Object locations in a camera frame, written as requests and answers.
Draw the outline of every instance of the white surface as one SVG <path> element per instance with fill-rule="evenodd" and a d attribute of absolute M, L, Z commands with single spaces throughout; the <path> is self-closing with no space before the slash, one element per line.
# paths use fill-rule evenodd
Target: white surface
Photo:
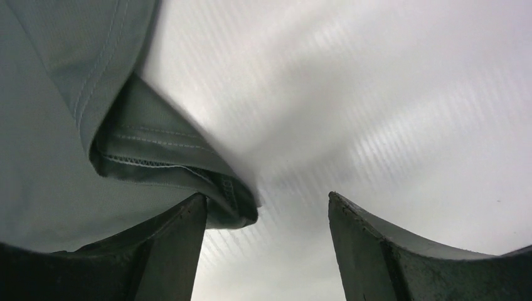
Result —
<path fill-rule="evenodd" d="M 165 0 L 139 72 L 260 191 L 194 300 L 342 300 L 335 190 L 431 240 L 532 244 L 532 3 Z"/>

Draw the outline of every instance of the black object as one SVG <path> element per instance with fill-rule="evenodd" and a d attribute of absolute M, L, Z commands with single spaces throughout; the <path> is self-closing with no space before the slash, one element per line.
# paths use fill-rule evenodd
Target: black object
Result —
<path fill-rule="evenodd" d="M 195 194 L 76 252 L 0 245 L 0 300 L 189 301 L 206 224 Z"/>
<path fill-rule="evenodd" d="M 329 222 L 348 301 L 532 300 L 532 247 L 491 256 L 442 245 L 336 193 Z"/>

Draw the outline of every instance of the white stitching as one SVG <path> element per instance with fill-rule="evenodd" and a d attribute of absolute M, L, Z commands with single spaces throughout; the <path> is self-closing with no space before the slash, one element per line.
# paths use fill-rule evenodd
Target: white stitching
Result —
<path fill-rule="evenodd" d="M 179 146 L 179 147 L 188 147 L 190 149 L 201 149 L 203 151 L 209 152 L 210 154 L 216 154 L 210 149 L 206 149 L 204 147 L 198 146 L 198 145 L 189 145 L 189 144 L 180 144 L 180 143 L 171 143 L 171 142 L 165 142 L 165 141 L 157 141 L 157 140 L 149 140 L 144 139 L 136 136 L 126 136 L 126 135 L 116 135 L 113 134 L 113 137 L 120 138 L 120 139 L 127 139 L 127 140 L 138 140 L 138 141 L 144 141 L 144 142 L 150 142 L 155 144 L 161 144 L 161 145 L 173 145 L 173 146 Z"/>
<path fill-rule="evenodd" d="M 81 129 L 83 115 L 85 113 L 85 109 L 87 108 L 88 103 L 90 102 L 90 99 L 92 98 L 92 94 L 94 93 L 98 83 L 100 83 L 100 80 L 102 79 L 102 76 L 104 75 L 105 71 L 107 71 L 107 67 L 109 67 L 109 63 L 112 61 L 112 59 L 113 59 L 113 57 L 115 55 L 116 49 L 118 47 L 118 44 L 119 44 L 119 42 L 120 42 L 120 40 L 122 38 L 122 32 L 123 32 L 123 29 L 124 29 L 124 21 L 125 21 L 125 17 L 127 16 L 128 7 L 129 7 L 129 0 L 127 0 L 127 2 L 125 3 L 124 17 L 122 17 L 122 22 L 120 23 L 120 31 L 118 33 L 118 38 L 116 40 L 115 46 L 113 47 L 113 50 L 111 51 L 111 55 L 109 56 L 109 59 L 105 63 L 104 69 L 100 73 L 100 76 L 98 77 L 98 80 L 96 80 L 96 82 L 92 86 L 92 89 L 90 91 L 90 94 L 88 95 L 87 101 L 85 101 L 85 104 L 83 105 L 82 112 L 80 114 L 80 121 L 78 123 L 78 130 Z"/>
<path fill-rule="evenodd" d="M 121 124 L 120 127 L 123 127 L 126 129 L 132 129 L 132 130 L 145 130 L 148 132 L 163 133 L 163 134 L 176 135 L 176 136 L 185 136 L 185 137 L 190 137 L 190 138 L 200 138 L 198 135 L 172 132 L 170 130 L 152 129 L 150 127 L 141 127 L 141 126 L 127 125 L 127 124 Z"/>
<path fill-rule="evenodd" d="M 118 11 L 118 6 L 119 6 L 118 4 L 119 3 L 120 3 L 120 0 L 117 0 L 117 3 L 115 5 L 115 11 L 113 12 L 113 18 L 111 19 L 111 26 L 109 26 L 109 31 L 107 32 L 107 37 L 105 39 L 104 47 L 102 48 L 102 50 L 100 50 L 100 54 L 98 55 L 98 58 L 96 59 L 96 62 L 94 63 L 94 66 L 89 71 L 87 77 L 85 77 L 85 80 L 83 81 L 82 87 L 80 89 L 80 93 L 78 94 L 78 97 L 76 98 L 76 102 L 74 103 L 74 118 L 76 118 L 76 112 L 78 110 L 78 104 L 79 104 L 80 99 L 82 97 L 82 93 L 83 93 L 83 91 L 85 89 L 85 85 L 87 84 L 88 79 L 91 77 L 92 73 L 96 70 L 96 67 L 98 66 L 98 64 L 100 63 L 100 60 L 104 56 L 105 49 L 107 49 L 107 45 L 109 44 L 109 38 L 111 37 L 111 31 L 113 29 L 113 25 L 115 24 L 115 18 L 116 18 L 116 13 Z"/>

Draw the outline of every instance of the gray fabric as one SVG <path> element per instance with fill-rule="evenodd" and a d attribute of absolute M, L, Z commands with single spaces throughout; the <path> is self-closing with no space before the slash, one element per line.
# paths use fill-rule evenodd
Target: gray fabric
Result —
<path fill-rule="evenodd" d="M 196 191 L 210 227 L 256 221 L 231 169 L 132 75 L 154 3 L 1 2 L 0 241 L 76 250 Z"/>

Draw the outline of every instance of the white tabletop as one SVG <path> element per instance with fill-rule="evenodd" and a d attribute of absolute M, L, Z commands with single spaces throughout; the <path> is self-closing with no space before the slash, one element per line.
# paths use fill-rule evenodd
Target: white tabletop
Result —
<path fill-rule="evenodd" d="M 193 300 L 344 300 L 337 191 L 447 245 L 532 244 L 532 3 L 165 0 L 139 73 L 260 192 Z"/>

